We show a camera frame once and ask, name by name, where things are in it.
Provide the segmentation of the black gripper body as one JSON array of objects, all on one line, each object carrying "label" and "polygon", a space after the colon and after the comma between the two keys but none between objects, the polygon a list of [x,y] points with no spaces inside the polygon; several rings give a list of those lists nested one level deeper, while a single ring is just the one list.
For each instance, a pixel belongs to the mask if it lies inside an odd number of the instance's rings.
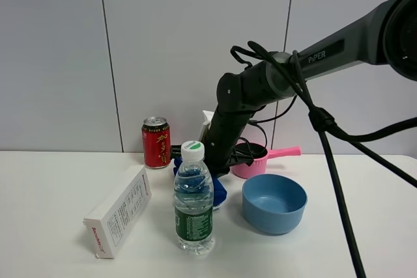
[{"label": "black gripper body", "polygon": [[223,176],[229,173],[229,160],[234,146],[255,112],[256,107],[253,105],[238,104],[234,108],[225,104],[216,106],[210,128],[203,138],[205,163],[211,175]]}]

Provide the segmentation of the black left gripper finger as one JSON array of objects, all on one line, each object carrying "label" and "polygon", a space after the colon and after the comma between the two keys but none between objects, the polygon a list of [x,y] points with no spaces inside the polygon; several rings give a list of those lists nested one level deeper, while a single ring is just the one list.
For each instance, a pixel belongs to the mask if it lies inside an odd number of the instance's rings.
[{"label": "black left gripper finger", "polygon": [[181,155],[181,145],[172,145],[171,146],[171,154]]}]

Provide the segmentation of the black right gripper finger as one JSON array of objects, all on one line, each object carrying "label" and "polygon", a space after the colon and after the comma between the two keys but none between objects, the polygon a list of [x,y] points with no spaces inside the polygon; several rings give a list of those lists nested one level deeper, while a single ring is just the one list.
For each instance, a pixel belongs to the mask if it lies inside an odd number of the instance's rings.
[{"label": "black right gripper finger", "polygon": [[253,150],[250,146],[235,146],[229,157],[229,166],[246,164],[250,166],[254,161]]}]

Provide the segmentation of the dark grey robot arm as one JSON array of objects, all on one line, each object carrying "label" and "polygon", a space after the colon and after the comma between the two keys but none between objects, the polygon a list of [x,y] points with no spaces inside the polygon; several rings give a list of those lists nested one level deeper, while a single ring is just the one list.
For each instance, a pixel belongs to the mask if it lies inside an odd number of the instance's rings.
[{"label": "dark grey robot arm", "polygon": [[[389,65],[401,76],[416,80],[416,0],[388,0],[371,12],[298,53],[273,52],[291,76],[300,63],[304,79],[328,75],[360,63]],[[218,82],[217,108],[202,137],[205,163],[214,176],[234,165],[249,163],[237,156],[235,145],[250,118],[266,105],[295,92],[270,63],[248,65],[239,74],[225,73]]]}]

